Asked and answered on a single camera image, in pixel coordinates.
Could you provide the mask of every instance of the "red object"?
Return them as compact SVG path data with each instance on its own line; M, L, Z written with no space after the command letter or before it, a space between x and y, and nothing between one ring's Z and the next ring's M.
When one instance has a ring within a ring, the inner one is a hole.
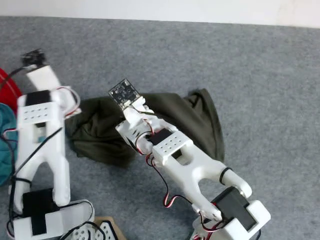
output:
M8 76L4 70L0 68L0 83ZM16 83L10 78L9 81L0 89L0 103L8 105L17 114L17 99L22 95Z

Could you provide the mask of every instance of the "teal fabric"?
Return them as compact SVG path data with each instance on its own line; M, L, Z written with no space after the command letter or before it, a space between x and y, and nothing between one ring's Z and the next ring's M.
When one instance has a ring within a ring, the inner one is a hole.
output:
M15 128L17 125L16 116L12 109L0 103L0 132L3 132L6 129ZM17 140L18 134L16 131L7 132L6 138L9 140ZM17 156L17 143L13 141L9 141L13 150L14 150L14 159L16 160ZM12 167L11 167L11 153L8 148L8 145L0 140L0 185L2 185L10 176Z

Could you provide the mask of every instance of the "black rubber band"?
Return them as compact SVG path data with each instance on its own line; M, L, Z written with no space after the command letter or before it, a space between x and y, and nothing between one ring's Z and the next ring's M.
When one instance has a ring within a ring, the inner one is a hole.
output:
M30 187L32 186L32 182L28 179L21 178L21 177L15 177L15 176L12 179L15 181L21 181L21 182L25 182L27 184L30 184Z
M232 168L227 166L225 169L223 169L223 171L222 171L221 174L220 174L219 182L220 182L222 185L225 185L225 184L222 182L222 179L224 178L224 175L225 175L226 171L228 171L228 170L231 170L231 171L232 171Z

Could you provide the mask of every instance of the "circuit board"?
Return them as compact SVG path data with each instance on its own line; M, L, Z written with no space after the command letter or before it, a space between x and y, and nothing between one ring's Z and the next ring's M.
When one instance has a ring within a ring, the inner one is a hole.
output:
M122 110L140 97L139 93L128 79L123 79L114 86L109 91L109 95L113 100L115 100Z

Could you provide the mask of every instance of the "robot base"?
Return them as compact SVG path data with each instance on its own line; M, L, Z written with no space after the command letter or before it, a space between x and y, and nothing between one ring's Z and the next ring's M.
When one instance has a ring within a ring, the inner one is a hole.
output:
M15 240L44 240L59 237L85 221L95 219L95 209L88 200L77 200L45 215L46 233L33 235L31 217L13 221Z

